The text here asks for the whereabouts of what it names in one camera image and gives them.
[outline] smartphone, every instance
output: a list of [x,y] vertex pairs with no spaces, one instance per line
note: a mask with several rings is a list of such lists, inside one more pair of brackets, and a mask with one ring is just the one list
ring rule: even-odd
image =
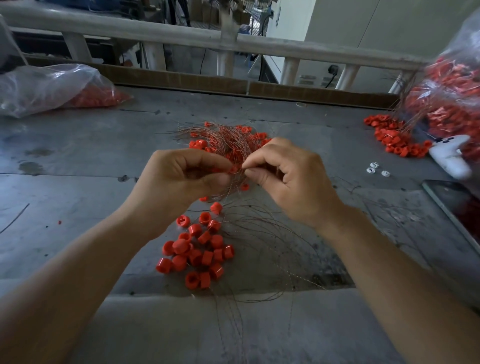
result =
[[480,200],[458,182],[425,180],[421,185],[480,254]]

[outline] forearm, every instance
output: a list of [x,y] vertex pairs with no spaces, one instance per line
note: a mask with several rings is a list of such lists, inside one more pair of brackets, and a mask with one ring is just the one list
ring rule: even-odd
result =
[[0,361],[62,361],[144,243],[110,217],[3,297]]
[[480,358],[480,319],[357,209],[330,241],[397,350],[410,363]]

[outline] hand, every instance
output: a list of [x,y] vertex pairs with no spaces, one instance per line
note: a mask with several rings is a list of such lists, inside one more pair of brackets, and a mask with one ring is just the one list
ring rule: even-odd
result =
[[228,174],[205,175],[206,169],[231,167],[228,159],[198,149],[157,150],[114,215],[145,244],[159,237],[194,201],[219,194],[230,185]]
[[[274,174],[264,166],[276,167]],[[340,228],[345,205],[338,198],[318,154],[284,138],[274,138],[249,155],[245,174],[261,185],[292,220],[304,223],[325,238]]]

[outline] white controller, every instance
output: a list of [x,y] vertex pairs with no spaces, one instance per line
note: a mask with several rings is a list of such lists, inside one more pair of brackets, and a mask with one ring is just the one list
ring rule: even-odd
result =
[[456,135],[433,143],[429,152],[432,158],[445,172],[457,180],[466,180],[472,175],[472,170],[462,158],[460,147],[468,142],[468,135]]

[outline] workbench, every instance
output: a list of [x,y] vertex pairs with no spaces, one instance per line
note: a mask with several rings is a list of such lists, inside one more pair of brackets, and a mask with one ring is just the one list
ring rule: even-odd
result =
[[[430,158],[385,153],[362,122],[378,110],[122,89],[134,100],[116,108],[0,118],[2,293],[112,213],[156,149],[184,147],[188,140],[174,134],[179,125],[214,121],[251,125],[319,153],[345,203],[480,307],[480,258],[420,187],[448,176]],[[391,176],[368,174],[374,161]],[[231,211],[265,206],[296,234],[269,246],[230,228],[237,254],[223,279],[211,291],[191,292],[184,275],[155,271],[163,243],[179,233],[170,226],[126,268],[73,363],[403,363],[321,238],[289,222],[258,186],[225,204]],[[196,218],[207,206],[196,202],[187,214]]]

